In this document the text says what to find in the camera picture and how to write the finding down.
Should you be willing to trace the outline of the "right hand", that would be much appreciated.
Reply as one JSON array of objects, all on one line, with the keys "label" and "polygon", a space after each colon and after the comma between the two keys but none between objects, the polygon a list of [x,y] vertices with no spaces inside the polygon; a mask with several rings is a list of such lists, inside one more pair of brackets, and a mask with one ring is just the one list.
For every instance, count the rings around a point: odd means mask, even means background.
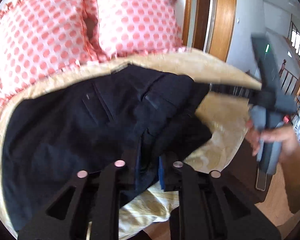
[{"label": "right hand", "polygon": [[254,128],[254,123],[250,119],[246,123],[246,127],[248,131],[245,135],[245,140],[249,142],[253,149],[253,156],[258,154],[261,148],[261,141],[264,143],[280,142],[282,144],[279,158],[280,163],[300,159],[300,144],[292,126],[284,125],[276,129],[258,131]]}]

